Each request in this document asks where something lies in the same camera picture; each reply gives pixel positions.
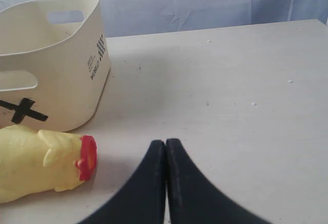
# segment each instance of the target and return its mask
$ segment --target yellow rubber chicken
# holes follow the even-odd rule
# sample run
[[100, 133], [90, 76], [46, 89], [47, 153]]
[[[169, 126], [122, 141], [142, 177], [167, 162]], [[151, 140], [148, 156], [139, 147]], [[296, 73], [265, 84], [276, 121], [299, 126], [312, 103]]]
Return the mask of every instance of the yellow rubber chicken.
[[71, 190], [96, 168], [92, 136], [14, 125], [0, 129], [0, 203], [54, 189]]

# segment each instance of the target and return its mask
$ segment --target basket handle hole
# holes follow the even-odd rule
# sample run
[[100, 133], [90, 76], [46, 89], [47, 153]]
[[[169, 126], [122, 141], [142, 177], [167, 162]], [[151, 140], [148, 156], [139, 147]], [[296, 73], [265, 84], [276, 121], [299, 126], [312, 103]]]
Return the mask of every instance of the basket handle hole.
[[36, 77], [25, 70], [0, 72], [0, 92], [26, 90], [36, 87]]
[[51, 24], [80, 23], [84, 21], [80, 10], [54, 11], [48, 13], [48, 22]]

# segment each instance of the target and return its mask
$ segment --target black x mark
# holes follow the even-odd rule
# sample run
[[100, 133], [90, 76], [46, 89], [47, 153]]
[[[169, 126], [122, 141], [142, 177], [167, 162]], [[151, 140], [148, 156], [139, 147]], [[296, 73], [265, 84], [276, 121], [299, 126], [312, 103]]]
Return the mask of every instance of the black x mark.
[[36, 112], [34, 110], [31, 110], [32, 105], [35, 103], [35, 101], [30, 100], [28, 98], [23, 98], [19, 105], [14, 105], [8, 102], [5, 102], [3, 100], [0, 100], [0, 106], [8, 109], [8, 110], [15, 110], [15, 114], [13, 115], [11, 121], [16, 124], [20, 124], [25, 116], [28, 116], [30, 118], [34, 118], [36, 120], [40, 121], [46, 121], [48, 119], [48, 116], [43, 115], [39, 112]]

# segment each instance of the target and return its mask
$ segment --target white table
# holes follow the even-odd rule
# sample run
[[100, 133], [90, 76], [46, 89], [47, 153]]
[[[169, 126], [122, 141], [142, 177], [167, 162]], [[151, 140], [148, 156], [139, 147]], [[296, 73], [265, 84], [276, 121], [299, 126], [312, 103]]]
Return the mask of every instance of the white table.
[[76, 131], [97, 139], [95, 179], [73, 191], [1, 205], [0, 223], [81, 220], [130, 177], [151, 140], [168, 137], [180, 138], [225, 194], [267, 220], [328, 223], [324, 24], [288, 22], [107, 42], [109, 82], [96, 116]]

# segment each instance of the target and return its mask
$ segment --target table surface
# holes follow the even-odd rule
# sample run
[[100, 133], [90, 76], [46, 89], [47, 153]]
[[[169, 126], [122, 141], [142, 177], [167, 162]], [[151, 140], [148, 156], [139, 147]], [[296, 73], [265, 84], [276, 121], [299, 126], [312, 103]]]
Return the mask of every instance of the table surface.
[[273, 223], [328, 223], [326, 25], [310, 20], [107, 43], [112, 70], [98, 111], [74, 131], [97, 140], [94, 179], [1, 205], [0, 223], [78, 222], [125, 183], [151, 140], [170, 137], [252, 212]]

